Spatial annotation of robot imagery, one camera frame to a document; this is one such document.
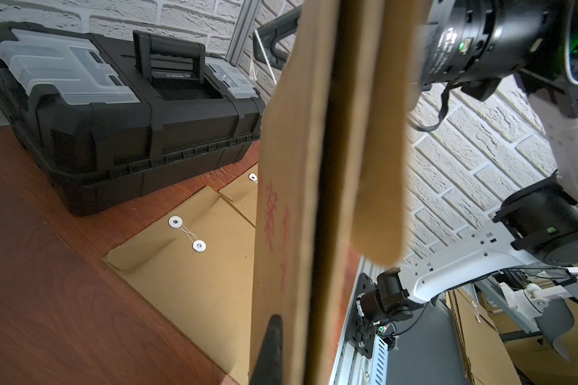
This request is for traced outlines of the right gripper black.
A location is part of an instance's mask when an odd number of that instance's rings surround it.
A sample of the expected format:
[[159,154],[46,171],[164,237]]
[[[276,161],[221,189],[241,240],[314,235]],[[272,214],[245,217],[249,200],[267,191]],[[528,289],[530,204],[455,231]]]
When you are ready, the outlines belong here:
[[535,39],[533,1],[428,1],[418,89],[503,78],[525,67]]

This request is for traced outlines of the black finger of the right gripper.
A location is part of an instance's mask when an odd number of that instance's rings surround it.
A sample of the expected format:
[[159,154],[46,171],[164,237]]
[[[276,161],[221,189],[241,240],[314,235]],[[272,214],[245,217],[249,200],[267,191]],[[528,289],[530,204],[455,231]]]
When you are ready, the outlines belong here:
[[289,54],[278,48],[279,42],[297,32],[302,6],[283,14],[254,30],[252,37],[254,60],[283,70]]

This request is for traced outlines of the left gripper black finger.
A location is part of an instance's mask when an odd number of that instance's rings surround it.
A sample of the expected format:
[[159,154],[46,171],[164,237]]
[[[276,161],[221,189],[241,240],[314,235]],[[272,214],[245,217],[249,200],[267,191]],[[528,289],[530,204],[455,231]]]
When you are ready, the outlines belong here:
[[258,353],[250,385],[281,385],[283,373],[283,321],[273,314]]

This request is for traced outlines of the brown kraft file bag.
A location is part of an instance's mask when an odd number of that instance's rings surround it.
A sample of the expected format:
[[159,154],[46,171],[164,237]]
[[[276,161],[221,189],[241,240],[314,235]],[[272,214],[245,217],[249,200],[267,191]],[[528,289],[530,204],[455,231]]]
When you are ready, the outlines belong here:
[[250,374],[273,314],[282,384],[325,384],[351,251],[380,266],[406,233],[406,117],[426,1],[306,1],[262,120]]
[[256,226],[258,200],[258,165],[255,164],[223,189],[221,196],[250,224]]
[[105,263],[235,381],[249,381],[255,227],[210,187]]

